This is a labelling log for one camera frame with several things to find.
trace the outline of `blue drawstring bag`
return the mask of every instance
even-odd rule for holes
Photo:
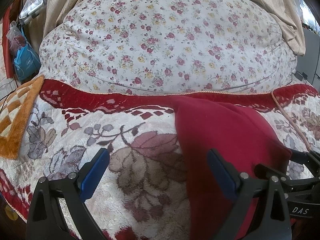
[[[41,67],[40,58],[27,41],[22,29],[21,33],[26,40],[26,45],[17,51],[17,56],[13,61],[17,78],[20,81],[39,71]]]

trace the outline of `floral bedding cover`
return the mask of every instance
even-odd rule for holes
[[[269,92],[297,57],[249,0],[84,0],[40,47],[46,78],[85,91]]]
[[[311,147],[320,152],[316,90],[296,84],[276,89],[274,95]],[[104,147],[110,152],[110,165],[86,205],[107,239],[188,239],[187,171],[170,105],[171,97],[176,96],[180,97],[93,94],[46,79],[17,160],[0,158],[0,193],[26,220],[40,177],[60,179],[77,172]],[[270,93],[186,96],[251,107],[268,121],[285,146],[307,150]],[[290,163],[287,172],[292,179],[312,176],[296,163]],[[66,204],[61,205],[70,230],[77,235]]]

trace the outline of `red cloth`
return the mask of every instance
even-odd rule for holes
[[[13,78],[13,66],[10,57],[10,44],[9,40],[7,39],[6,35],[9,31],[10,25],[10,10],[11,6],[7,8],[3,16],[3,25],[2,25],[2,49],[3,49],[3,58],[4,58],[4,67],[5,72],[7,74],[7,78]]]
[[[176,97],[175,125],[188,169],[187,191],[191,206],[190,240],[210,239],[221,227],[232,203],[226,200],[208,168],[206,154],[215,148],[239,171],[254,176],[258,163],[285,172],[291,157],[268,122],[249,107],[205,99]],[[252,202],[236,239],[251,223]]]

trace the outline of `metal screw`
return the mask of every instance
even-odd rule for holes
[[[68,178],[69,179],[74,179],[77,176],[75,172],[69,173]]]
[[[246,172],[241,172],[240,173],[240,177],[243,178],[243,179],[247,179],[247,178],[249,178],[249,175]]]
[[[43,182],[45,182],[46,179],[47,179],[46,177],[41,177],[41,178],[39,179],[39,182],[40,182],[40,183],[43,183]]]
[[[278,182],[278,181],[279,181],[279,179],[278,179],[277,176],[272,176],[272,177],[271,177],[271,180],[272,180],[273,182]]]

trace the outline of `plastic bag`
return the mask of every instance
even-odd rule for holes
[[[19,15],[21,26],[29,24],[32,19],[36,18],[47,7],[47,1],[48,0],[26,0]]]
[[[20,81],[25,80],[41,67],[39,56],[28,41],[26,46],[18,50],[17,57],[13,63],[16,75]]]
[[[10,28],[6,37],[10,41],[10,52],[14,56],[17,56],[18,50],[22,49],[27,44],[24,35],[22,35],[21,31],[18,29],[15,21],[10,23]]]

